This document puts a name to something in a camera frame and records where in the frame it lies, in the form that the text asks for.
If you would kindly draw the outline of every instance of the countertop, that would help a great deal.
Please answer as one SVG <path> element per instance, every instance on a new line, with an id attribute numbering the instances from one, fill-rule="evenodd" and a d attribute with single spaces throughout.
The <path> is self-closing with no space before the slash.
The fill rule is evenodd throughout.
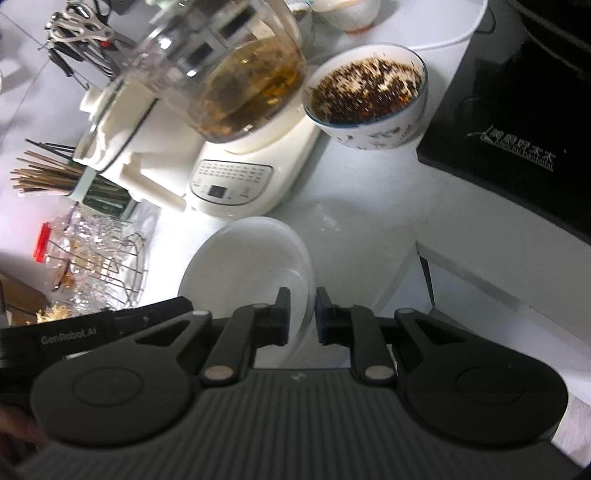
<path id="1" fill-rule="evenodd" d="M 421 52 L 430 78 L 426 124 L 467 45 Z M 591 247 L 509 200 L 420 164 L 419 140 L 359 152 L 321 134 L 291 197 L 269 213 L 306 243 L 316 284 L 335 303 L 378 309 L 418 250 L 591 345 Z M 225 224 L 198 212 L 163 211 L 142 303 L 175 296 L 194 253 Z M 307 343 L 302 366 L 324 363 L 323 354 L 342 358 L 336 350 L 320 353 L 315 335 Z"/>

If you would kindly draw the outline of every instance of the black cord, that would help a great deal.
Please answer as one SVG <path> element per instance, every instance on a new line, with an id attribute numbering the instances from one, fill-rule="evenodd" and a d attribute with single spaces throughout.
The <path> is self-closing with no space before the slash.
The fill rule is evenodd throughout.
<path id="1" fill-rule="evenodd" d="M 496 30 L 496 17 L 495 13 L 492 11 L 490 6 L 486 7 L 486 10 L 491 13 L 492 18 L 492 26 L 488 30 L 476 30 L 474 33 L 478 33 L 480 35 L 492 35 Z"/>

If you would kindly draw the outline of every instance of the black stove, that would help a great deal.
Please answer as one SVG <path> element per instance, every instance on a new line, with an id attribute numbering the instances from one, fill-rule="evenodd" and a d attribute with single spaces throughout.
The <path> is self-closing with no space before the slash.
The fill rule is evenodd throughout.
<path id="1" fill-rule="evenodd" d="M 591 54 L 579 48 L 590 42 L 579 34 L 573 44 L 574 36 L 512 3 L 519 9 L 490 1 L 418 159 L 591 244 Z M 591 18 L 588 8 L 561 11 L 559 27 L 568 14 L 573 28 Z"/>

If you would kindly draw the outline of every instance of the ceramic bowl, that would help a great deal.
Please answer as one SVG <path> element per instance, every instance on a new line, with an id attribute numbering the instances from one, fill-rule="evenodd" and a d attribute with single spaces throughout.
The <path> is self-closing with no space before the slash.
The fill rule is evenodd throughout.
<path id="1" fill-rule="evenodd" d="M 316 0 L 312 10 L 330 25 L 347 33 L 361 33 L 374 26 L 381 0 Z"/>
<path id="2" fill-rule="evenodd" d="M 353 61 L 371 57 L 382 57 L 407 64 L 423 77 L 418 95 L 404 108 L 382 118 L 375 118 L 360 124 L 331 124 L 320 120 L 311 107 L 311 93 L 324 77 L 339 67 Z M 415 52 L 393 44 L 373 44 L 353 48 L 320 66 L 304 86 L 304 110 L 306 114 L 327 134 L 348 147 L 358 150 L 385 150 L 400 145 L 411 138 L 420 127 L 427 102 L 428 78 L 425 62 Z"/>
<path id="3" fill-rule="evenodd" d="M 301 50 L 305 55 L 311 51 L 316 39 L 316 30 L 312 22 L 314 12 L 309 4 L 296 3 L 290 4 L 289 7 L 298 27 L 300 27 Z"/>

